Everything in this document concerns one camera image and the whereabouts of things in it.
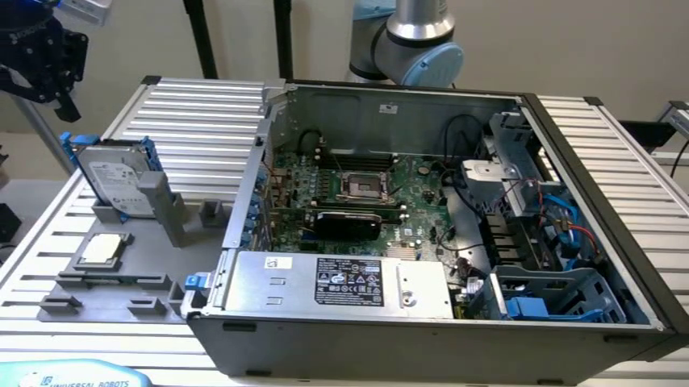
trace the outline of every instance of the cpu socket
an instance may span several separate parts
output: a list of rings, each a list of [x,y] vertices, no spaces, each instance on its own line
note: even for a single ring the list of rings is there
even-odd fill
[[[387,200],[387,176],[384,173],[341,174],[340,199],[347,202],[384,202]]]

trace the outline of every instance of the white label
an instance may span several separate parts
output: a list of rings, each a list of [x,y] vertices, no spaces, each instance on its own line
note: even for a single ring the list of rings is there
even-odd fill
[[[291,268],[291,257],[289,256],[265,256],[264,268]]]
[[[381,114],[396,114],[397,107],[397,105],[380,105],[380,109],[377,110],[377,112]]]
[[[146,195],[136,189],[138,177],[125,164],[93,161],[88,164],[109,205],[130,216],[150,216]]]

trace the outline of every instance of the hard drive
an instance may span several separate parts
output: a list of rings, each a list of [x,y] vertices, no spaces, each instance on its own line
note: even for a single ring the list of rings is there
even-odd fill
[[[136,188],[141,174],[161,171],[152,141],[100,140],[96,135],[64,133],[62,148],[80,168],[101,206],[132,218],[153,218],[146,196]]]

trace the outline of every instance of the blue latch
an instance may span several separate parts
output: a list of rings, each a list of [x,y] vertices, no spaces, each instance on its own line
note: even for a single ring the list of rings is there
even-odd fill
[[[514,297],[507,300],[507,315],[514,320],[594,323],[603,316],[603,311],[594,309],[584,314],[548,314],[542,298]]]
[[[204,290],[207,280],[207,275],[193,274],[190,276],[186,276],[184,281],[184,290]]]
[[[97,135],[77,135],[74,139],[72,139],[73,145],[96,145],[97,141],[100,141],[100,137]]]

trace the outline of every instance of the black stand pole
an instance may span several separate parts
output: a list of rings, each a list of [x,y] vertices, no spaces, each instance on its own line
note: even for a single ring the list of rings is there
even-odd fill
[[[291,0],[272,0],[275,10],[275,38],[277,40],[277,64],[280,78],[292,79],[291,66]]]
[[[184,9],[192,24],[193,41],[196,42],[197,59],[201,62],[202,77],[205,79],[217,79],[213,46],[211,45],[208,24],[205,23],[202,0],[184,0]]]

